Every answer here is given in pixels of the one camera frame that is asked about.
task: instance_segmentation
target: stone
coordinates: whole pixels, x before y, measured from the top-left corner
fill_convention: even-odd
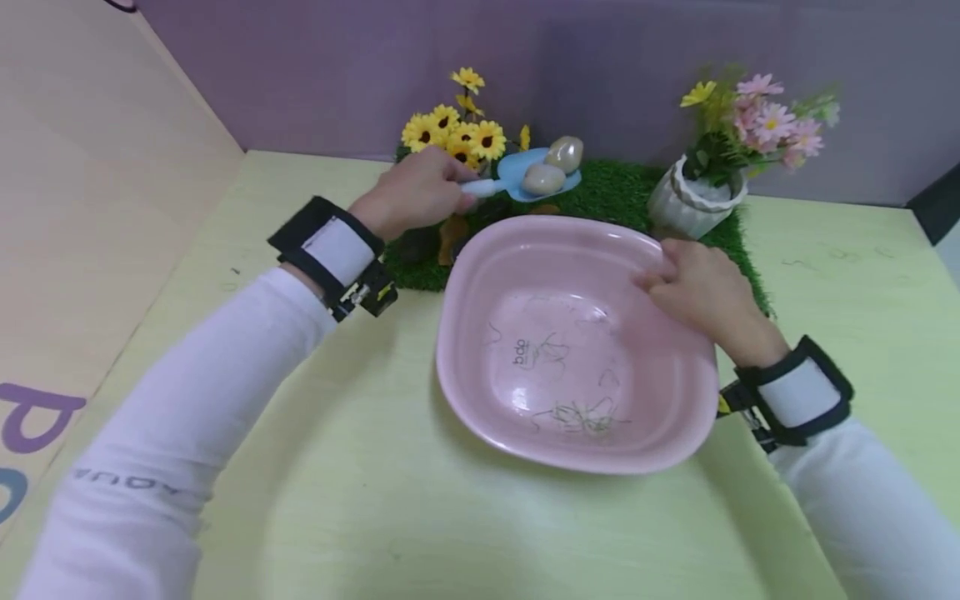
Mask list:
[[[477,219],[487,225],[514,216],[514,203],[503,198],[490,198],[477,209]]]
[[[415,265],[435,256],[439,249],[440,233],[437,228],[410,229],[396,240],[396,257],[408,265]]]
[[[520,187],[528,194],[546,196],[564,187],[564,181],[566,181],[566,174],[558,167],[537,163],[527,168]]]
[[[560,207],[556,204],[537,204],[530,209],[532,215],[556,215],[560,214]]]
[[[564,175],[569,175],[580,167],[583,157],[584,142],[579,137],[565,135],[550,144],[543,162],[557,167]]]
[[[437,263],[442,267],[453,264],[453,245],[470,234],[470,225],[461,215],[452,215],[440,226],[440,253]]]

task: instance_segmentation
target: hand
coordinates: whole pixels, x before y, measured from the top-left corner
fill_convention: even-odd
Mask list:
[[[777,327],[754,301],[753,288],[718,248],[667,239],[663,253],[672,276],[645,273],[635,284],[667,315],[707,335],[737,367],[769,367],[790,351]]]
[[[350,212],[380,239],[390,241],[407,229],[435,225],[470,208],[476,198],[462,193],[456,182],[476,179],[464,163],[428,146],[381,175]]]

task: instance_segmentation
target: pink artificial flower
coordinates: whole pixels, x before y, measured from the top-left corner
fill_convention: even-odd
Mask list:
[[[763,105],[755,121],[756,138],[761,144],[774,142],[775,146],[785,137],[790,137],[795,129],[797,115],[784,105],[768,102]]]
[[[746,142],[751,129],[760,116],[758,102],[749,96],[740,96],[733,102],[733,125],[740,135],[740,141]]]
[[[804,166],[806,162],[806,155],[803,150],[800,150],[796,147],[790,146],[786,149],[786,152],[783,153],[783,158],[781,159],[783,166],[787,168],[790,173],[793,173],[800,167]]]
[[[804,156],[820,154],[824,147],[824,138],[820,136],[820,123],[815,119],[798,121],[790,137],[790,147],[803,152]]]
[[[736,93],[746,96],[773,96],[782,94],[783,85],[771,83],[773,79],[773,74],[754,75],[754,78],[748,82],[740,82],[737,84]]]

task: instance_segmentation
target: table surface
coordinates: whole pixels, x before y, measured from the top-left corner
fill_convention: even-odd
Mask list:
[[[252,152],[0,547],[12,596],[56,480],[137,378],[273,264],[311,195],[388,165]],[[960,294],[906,210],[751,198],[747,243],[780,323],[854,382],[856,414],[960,524]],[[357,315],[283,385],[206,510],[197,598],[842,598],[737,418],[645,477],[541,467],[457,421],[433,371],[443,297]],[[721,358],[721,380],[732,380]]]

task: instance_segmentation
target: yellow artificial flower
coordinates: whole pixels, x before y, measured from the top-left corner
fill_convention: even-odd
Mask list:
[[[697,82],[697,84],[693,86],[693,89],[690,90],[690,93],[686,94],[680,101],[680,108],[692,107],[693,105],[706,102],[716,86],[717,82]]]
[[[431,144],[443,146],[444,132],[435,115],[417,113],[410,117],[400,139],[412,152],[419,152]]]
[[[526,152],[530,150],[530,126],[524,125],[520,129],[520,151]]]
[[[469,141],[457,139],[456,136],[451,135],[446,140],[446,153],[474,171],[480,167],[480,157],[473,153],[473,147]]]
[[[463,110],[465,110],[467,114],[470,114],[472,112],[479,116],[485,116],[484,111],[481,110],[480,108],[477,108],[477,106],[473,103],[473,99],[470,98],[467,94],[464,94],[463,96],[461,96],[460,94],[457,94],[457,104],[460,105],[460,107]]]
[[[454,107],[439,105],[433,109],[433,116],[437,117],[437,127],[444,133],[453,131],[460,124],[460,112]]]
[[[486,160],[497,160],[507,150],[507,138],[496,121],[481,121],[470,140],[473,153]]]
[[[474,94],[479,94],[480,88],[487,84],[487,82],[483,81],[483,78],[480,77],[476,71],[466,67],[461,68],[459,73],[456,71],[450,73],[450,79],[462,85]]]
[[[459,140],[462,142],[470,142],[471,139],[476,135],[477,124],[476,123],[460,123],[457,125],[457,128],[450,132],[449,139]]]

